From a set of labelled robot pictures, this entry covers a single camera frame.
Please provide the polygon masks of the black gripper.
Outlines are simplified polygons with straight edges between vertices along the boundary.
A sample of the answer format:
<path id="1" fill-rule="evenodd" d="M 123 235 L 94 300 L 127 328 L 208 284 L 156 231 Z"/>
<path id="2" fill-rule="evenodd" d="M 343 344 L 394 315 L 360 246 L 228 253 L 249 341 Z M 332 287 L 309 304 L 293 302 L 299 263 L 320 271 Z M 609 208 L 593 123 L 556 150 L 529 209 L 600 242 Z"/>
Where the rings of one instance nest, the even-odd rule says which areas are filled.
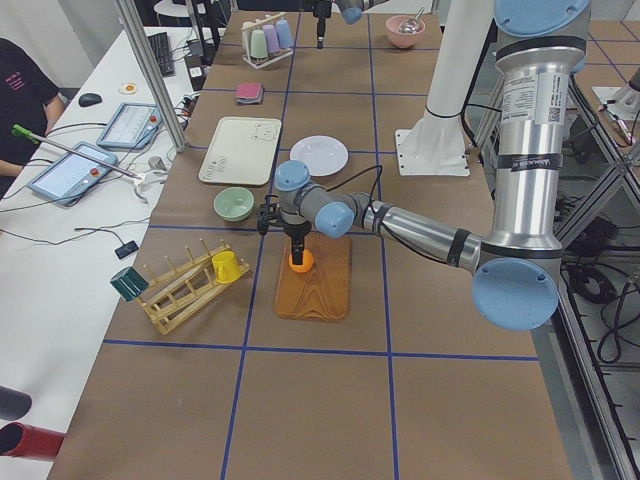
<path id="1" fill-rule="evenodd" d="M 302 265 L 304 263 L 304 241 L 310 233 L 310 223 L 289 224 L 284 226 L 284 232 L 291 239 L 291 263 Z"/>
<path id="2" fill-rule="evenodd" d="M 313 16 L 318 18 L 316 25 L 316 48 L 322 49 L 324 47 L 326 33 L 326 18 L 330 18 L 332 13 L 332 1 L 313 0 L 311 4 Z"/>

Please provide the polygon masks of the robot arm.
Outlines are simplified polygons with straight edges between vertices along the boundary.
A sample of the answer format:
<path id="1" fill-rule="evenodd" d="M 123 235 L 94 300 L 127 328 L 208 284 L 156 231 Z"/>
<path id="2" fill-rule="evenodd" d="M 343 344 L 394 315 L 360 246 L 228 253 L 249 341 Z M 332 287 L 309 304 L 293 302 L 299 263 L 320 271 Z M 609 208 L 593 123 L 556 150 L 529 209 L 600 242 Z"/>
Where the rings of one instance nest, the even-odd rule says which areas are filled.
<path id="1" fill-rule="evenodd" d="M 534 329 L 558 305 L 561 243 L 553 233 L 570 76 L 583 64 L 591 7 L 586 1 L 454 1 L 421 120 L 396 134 L 405 175 L 460 175 L 461 116 L 485 38 L 497 29 L 496 65 L 504 82 L 493 225 L 478 236 L 365 193 L 334 194 L 309 169 L 278 166 L 278 199 L 259 226 L 281 226 L 295 262 L 304 236 L 331 238 L 359 226 L 412 251 L 473 274 L 477 310 L 511 330 Z"/>
<path id="2" fill-rule="evenodd" d="M 336 6 L 342 18 L 349 25 L 357 22 L 364 12 L 375 6 L 386 3 L 386 0 L 311 0 L 303 2 L 303 9 L 310 11 L 317 20 L 316 48 L 323 49 L 326 36 L 326 22 L 331 17 L 333 6 Z"/>

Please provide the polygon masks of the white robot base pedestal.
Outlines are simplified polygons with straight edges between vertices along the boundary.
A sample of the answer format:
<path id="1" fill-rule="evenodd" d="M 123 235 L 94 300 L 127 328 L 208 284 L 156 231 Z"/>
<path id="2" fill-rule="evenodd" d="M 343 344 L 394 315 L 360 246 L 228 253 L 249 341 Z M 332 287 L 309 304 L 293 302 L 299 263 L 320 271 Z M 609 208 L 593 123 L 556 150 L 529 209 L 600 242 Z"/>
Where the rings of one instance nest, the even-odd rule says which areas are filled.
<path id="1" fill-rule="evenodd" d="M 395 132 L 402 176 L 470 174 L 462 110 L 493 18 L 492 0 L 450 3 L 424 115 Z"/>

